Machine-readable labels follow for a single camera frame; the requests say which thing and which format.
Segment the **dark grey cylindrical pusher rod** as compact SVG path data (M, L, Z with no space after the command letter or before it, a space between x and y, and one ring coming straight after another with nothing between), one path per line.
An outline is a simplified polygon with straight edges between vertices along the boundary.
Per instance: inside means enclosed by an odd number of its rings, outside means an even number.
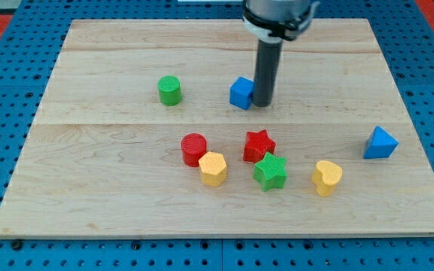
M255 106L271 104L283 43L258 42L252 101Z

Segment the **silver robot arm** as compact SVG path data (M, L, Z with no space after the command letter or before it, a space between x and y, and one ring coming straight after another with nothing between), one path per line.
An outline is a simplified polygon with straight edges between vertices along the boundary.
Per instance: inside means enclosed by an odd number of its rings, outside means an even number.
M244 0L243 23L258 38L253 104L267 107L274 95L283 43L294 41L309 28L319 1Z

